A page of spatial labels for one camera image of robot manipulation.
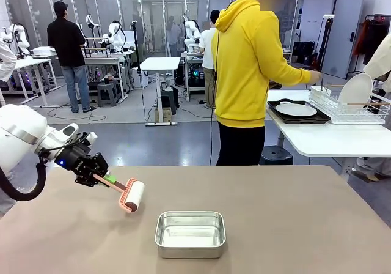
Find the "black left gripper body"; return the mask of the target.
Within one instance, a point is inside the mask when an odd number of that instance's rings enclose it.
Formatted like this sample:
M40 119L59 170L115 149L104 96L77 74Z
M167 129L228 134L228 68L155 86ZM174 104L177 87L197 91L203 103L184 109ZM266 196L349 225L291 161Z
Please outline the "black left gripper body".
M73 172L77 184L94 187L102 183L94 175L103 178L108 172L109 165L100 152L95 155L89 155L89 152L90 148L82 144L66 147L54 162L67 171Z

